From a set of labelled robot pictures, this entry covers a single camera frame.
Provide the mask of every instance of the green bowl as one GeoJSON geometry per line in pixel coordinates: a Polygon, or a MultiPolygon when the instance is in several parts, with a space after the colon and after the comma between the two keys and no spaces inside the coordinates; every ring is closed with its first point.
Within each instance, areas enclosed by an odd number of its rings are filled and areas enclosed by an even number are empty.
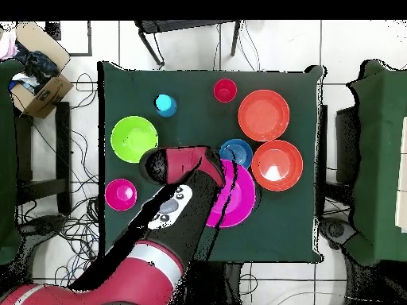
{"type": "Polygon", "coordinates": [[[129,116],[114,126],[110,143],[120,159],[134,164],[140,162],[144,153],[158,146],[158,134],[147,119],[129,116]]]}

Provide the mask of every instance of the red plate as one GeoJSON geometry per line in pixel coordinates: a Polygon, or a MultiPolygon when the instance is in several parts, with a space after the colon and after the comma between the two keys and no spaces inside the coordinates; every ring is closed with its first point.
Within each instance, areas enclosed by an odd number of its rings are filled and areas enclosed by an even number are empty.
{"type": "Polygon", "coordinates": [[[287,129],[289,105],[277,92],[253,91],[240,104],[238,123],[249,138],[255,141],[272,141],[287,129]]]}
{"type": "Polygon", "coordinates": [[[254,178],[270,191],[285,191],[302,174],[303,162],[298,149],[287,141],[269,141],[258,148],[251,162],[254,178]]]}

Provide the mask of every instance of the dark green table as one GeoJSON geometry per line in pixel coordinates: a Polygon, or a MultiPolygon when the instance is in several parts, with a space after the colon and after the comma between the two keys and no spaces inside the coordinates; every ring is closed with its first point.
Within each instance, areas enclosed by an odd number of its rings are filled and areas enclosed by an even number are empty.
{"type": "MultiPolygon", "coordinates": [[[[141,205],[160,188],[143,180],[138,165],[120,160],[110,146],[114,125],[130,115],[149,119],[157,129],[159,146],[208,145],[214,148],[230,138],[248,141],[255,151],[261,143],[248,139],[238,126],[238,107],[252,91],[269,89],[282,95],[290,107],[290,123],[282,140],[301,152],[304,171],[299,182],[283,192],[261,187],[261,201],[241,225],[221,230],[210,261],[318,262],[312,249],[314,218],[314,158],[316,143],[316,84],[322,67],[302,73],[228,71],[124,71],[103,63],[105,91],[105,183],[124,178],[138,190],[136,205],[117,212],[105,205],[106,250],[139,212],[141,205]],[[221,78],[238,86],[235,99],[227,104],[213,96],[221,78]],[[176,115],[160,117],[153,100],[167,94],[177,102],[176,115]]],[[[202,242],[213,234],[206,228],[202,242]]]]}

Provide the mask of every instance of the cardboard box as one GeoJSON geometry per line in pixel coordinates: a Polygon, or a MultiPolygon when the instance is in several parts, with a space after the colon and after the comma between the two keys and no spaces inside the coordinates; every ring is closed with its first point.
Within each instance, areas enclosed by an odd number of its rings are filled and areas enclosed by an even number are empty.
{"type": "MultiPolygon", "coordinates": [[[[61,72],[69,62],[68,52],[50,37],[35,22],[22,22],[16,28],[17,40],[29,51],[43,52],[56,64],[61,72]]],[[[46,118],[56,104],[72,89],[73,85],[61,74],[52,77],[37,95],[33,95],[21,84],[17,84],[11,92],[14,105],[23,113],[37,118],[46,118]]]]}

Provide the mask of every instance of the blue bowl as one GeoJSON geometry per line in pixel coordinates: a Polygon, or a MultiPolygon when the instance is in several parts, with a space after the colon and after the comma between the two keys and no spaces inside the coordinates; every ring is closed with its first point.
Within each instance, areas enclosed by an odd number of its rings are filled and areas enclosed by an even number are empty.
{"type": "Polygon", "coordinates": [[[244,168],[249,168],[253,151],[244,140],[230,139],[220,147],[219,155],[222,159],[234,160],[244,168]]]}

